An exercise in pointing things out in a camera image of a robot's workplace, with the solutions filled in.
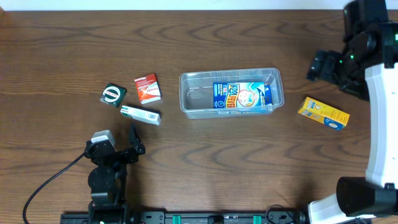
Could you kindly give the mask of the yellow medicine box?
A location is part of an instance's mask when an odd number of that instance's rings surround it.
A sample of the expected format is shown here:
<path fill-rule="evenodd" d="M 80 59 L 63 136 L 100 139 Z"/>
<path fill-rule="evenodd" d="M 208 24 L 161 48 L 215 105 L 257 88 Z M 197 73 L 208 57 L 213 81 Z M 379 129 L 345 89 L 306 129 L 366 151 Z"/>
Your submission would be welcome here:
<path fill-rule="evenodd" d="M 335 130 L 345 128 L 350 117 L 350 114 L 311 97 L 306 97 L 303 100 L 297 113 Z"/>

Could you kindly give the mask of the blue Kool Fever box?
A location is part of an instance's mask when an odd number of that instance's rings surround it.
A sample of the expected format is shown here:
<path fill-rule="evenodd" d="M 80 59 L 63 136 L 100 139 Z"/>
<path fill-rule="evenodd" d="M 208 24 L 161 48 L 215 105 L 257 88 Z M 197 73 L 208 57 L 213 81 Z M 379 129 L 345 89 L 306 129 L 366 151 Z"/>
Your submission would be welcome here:
<path fill-rule="evenodd" d="M 214 108 L 241 109 L 271 105 L 271 87 L 264 82 L 218 82 L 213 84 Z"/>

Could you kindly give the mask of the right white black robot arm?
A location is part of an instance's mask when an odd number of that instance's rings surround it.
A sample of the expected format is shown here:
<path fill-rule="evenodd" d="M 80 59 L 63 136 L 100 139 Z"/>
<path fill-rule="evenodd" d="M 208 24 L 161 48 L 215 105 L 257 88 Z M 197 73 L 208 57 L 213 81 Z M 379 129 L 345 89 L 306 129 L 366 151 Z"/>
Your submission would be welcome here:
<path fill-rule="evenodd" d="M 397 215 L 397 23 L 345 18 L 345 49 L 318 51 L 309 80 L 369 100 L 371 152 L 364 177 L 342 177 L 335 194 L 308 205 L 309 223 L 351 223 Z"/>

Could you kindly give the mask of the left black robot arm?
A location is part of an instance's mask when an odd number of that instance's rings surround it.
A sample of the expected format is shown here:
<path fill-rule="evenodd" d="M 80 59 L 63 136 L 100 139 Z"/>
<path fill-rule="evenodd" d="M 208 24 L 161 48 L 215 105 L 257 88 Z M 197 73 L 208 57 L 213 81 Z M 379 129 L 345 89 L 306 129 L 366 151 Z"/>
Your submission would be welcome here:
<path fill-rule="evenodd" d="M 86 142 L 84 156 L 97 165 L 88 176 L 91 199 L 97 208 L 121 208 L 126 203 L 127 165 L 139 161 L 146 153 L 134 124 L 129 129 L 130 147 L 115 150 L 116 140 L 111 131 L 94 133 Z"/>

